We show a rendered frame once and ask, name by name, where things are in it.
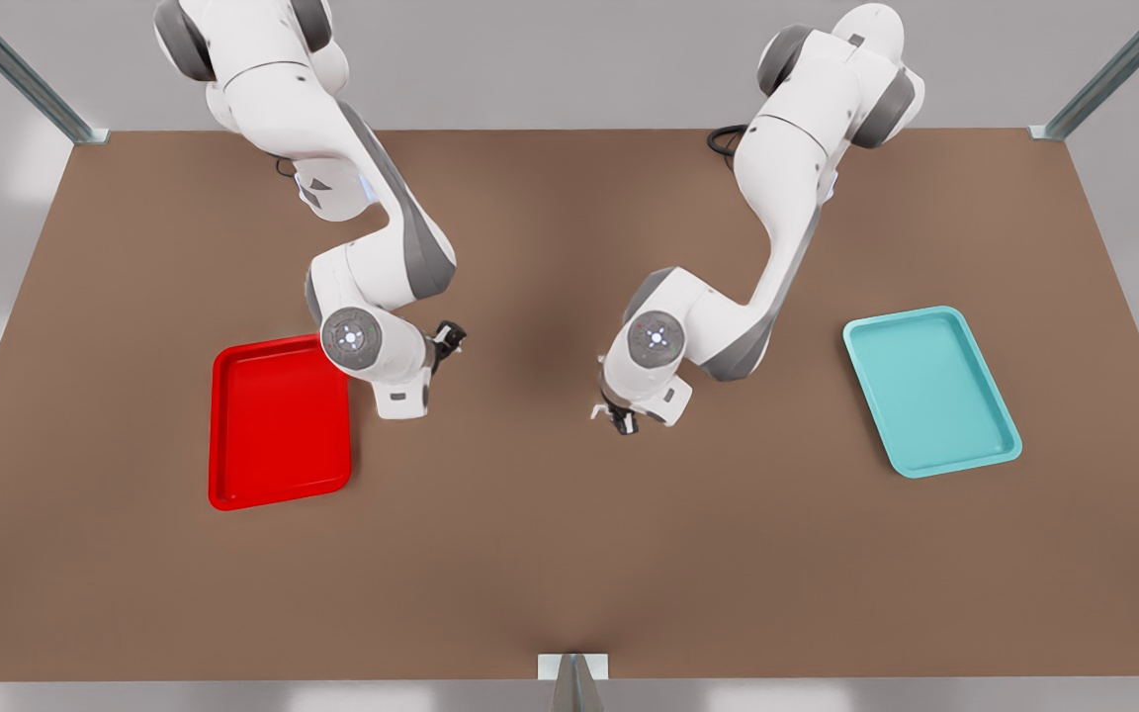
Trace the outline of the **red rectangular tray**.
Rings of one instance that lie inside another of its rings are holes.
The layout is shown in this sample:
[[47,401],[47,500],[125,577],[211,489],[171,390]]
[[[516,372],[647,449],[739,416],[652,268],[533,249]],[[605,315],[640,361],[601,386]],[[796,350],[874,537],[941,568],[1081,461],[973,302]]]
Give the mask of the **red rectangular tray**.
[[342,490],[349,377],[316,333],[226,347],[213,365],[208,502],[222,512]]

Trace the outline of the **teal rectangular tray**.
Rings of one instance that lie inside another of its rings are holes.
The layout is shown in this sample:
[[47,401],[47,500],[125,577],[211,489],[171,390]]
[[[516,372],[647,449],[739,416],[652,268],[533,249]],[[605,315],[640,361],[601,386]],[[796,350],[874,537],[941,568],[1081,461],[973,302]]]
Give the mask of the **teal rectangular tray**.
[[883,450],[903,477],[1021,456],[1021,434],[961,311],[929,306],[851,320],[842,343]]

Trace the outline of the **silver frame post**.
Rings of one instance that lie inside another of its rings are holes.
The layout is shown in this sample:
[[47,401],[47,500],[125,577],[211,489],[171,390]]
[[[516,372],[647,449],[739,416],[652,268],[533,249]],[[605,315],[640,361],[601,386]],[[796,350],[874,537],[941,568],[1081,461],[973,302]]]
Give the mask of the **silver frame post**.
[[1063,141],[1139,69],[1139,28],[1044,125],[1027,126],[1032,140]]
[[54,87],[0,36],[0,75],[48,118],[72,144],[107,144],[110,131],[87,123]]
[[550,712],[605,711],[597,681],[609,679],[607,654],[539,654],[536,677],[555,681]]

